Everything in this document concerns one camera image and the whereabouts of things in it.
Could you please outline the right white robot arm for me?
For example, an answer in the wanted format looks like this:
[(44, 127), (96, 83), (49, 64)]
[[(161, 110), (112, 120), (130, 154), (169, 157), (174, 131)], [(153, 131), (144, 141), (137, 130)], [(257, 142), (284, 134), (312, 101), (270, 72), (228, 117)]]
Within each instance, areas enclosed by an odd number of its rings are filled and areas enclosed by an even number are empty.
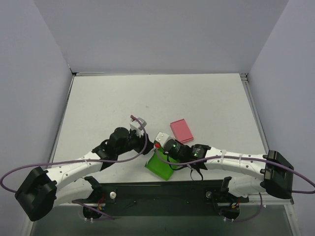
[(249, 155), (207, 145), (188, 146), (175, 139), (161, 145), (163, 152), (181, 165), (195, 170), (223, 170), (242, 174), (229, 177), (224, 191), (235, 197), (266, 192), (279, 199), (291, 199), (294, 167), (277, 151)]

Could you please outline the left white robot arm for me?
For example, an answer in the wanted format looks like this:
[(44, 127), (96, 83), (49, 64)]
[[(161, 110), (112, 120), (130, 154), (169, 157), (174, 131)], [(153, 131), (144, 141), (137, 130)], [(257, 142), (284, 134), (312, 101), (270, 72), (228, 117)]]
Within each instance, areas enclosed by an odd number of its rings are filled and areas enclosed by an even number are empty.
[(96, 202), (101, 190), (88, 175), (110, 167), (119, 155), (126, 152), (133, 150), (138, 155), (146, 155), (153, 145), (147, 134), (118, 127), (109, 139), (71, 163), (57, 164), (46, 170), (41, 167), (32, 169), (15, 193), (15, 198), (32, 222), (66, 202), (78, 199)]

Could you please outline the green paper box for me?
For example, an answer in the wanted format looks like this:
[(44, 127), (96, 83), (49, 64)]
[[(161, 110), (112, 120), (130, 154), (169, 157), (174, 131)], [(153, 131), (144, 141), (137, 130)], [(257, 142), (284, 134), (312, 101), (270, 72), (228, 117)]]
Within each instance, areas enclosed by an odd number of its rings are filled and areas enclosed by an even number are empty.
[(154, 151), (153, 156), (145, 164), (145, 168), (147, 168), (149, 171), (151, 171), (153, 174), (160, 177), (161, 179), (168, 181), (173, 175), (174, 170), (179, 168), (180, 166), (170, 166), (169, 164), (161, 161), (159, 157), (168, 162), (178, 163), (178, 161), (174, 160), (173, 158), (167, 157), (163, 153), (163, 149), (159, 148), (158, 151)]

